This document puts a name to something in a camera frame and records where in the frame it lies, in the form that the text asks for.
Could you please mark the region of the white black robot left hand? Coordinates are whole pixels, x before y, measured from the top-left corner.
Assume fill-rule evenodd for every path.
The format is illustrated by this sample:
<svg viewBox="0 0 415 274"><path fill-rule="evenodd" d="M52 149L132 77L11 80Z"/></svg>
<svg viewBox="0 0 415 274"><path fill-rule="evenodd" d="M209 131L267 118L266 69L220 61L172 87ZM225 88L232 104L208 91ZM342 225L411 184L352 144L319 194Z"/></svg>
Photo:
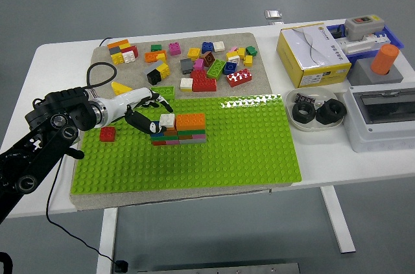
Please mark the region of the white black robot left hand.
<svg viewBox="0 0 415 274"><path fill-rule="evenodd" d="M146 134L161 133L166 128L136 112L136 107L158 108L162 105L169 113L173 112L170 104L159 93L146 87L117 95L112 99L98 98L97 101L102 104L102 126L124 119L129 125Z"/></svg>

